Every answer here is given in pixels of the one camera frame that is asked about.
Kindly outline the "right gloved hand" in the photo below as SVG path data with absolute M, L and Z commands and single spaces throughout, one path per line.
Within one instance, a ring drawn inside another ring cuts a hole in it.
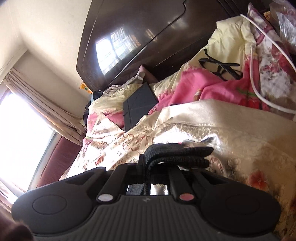
M 1 212 L 1 240 L 34 240 L 29 228 L 21 222 L 14 222 Z

